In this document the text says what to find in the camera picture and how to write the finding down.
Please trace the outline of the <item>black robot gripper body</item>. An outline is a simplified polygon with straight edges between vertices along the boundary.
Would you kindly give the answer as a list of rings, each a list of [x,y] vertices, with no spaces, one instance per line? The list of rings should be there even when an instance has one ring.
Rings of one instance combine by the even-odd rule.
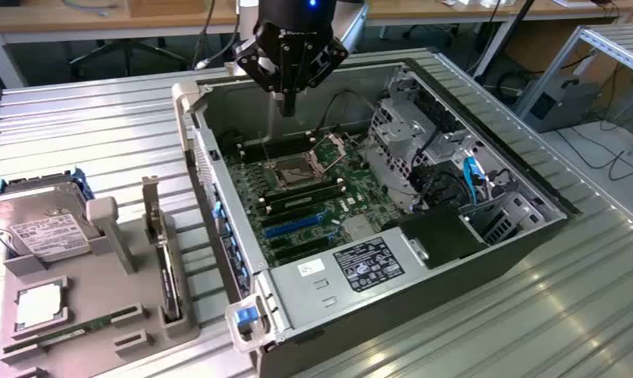
[[[332,20],[336,1],[265,0],[259,1],[255,40],[259,44],[275,43],[279,32],[313,37],[327,44],[333,38]]]

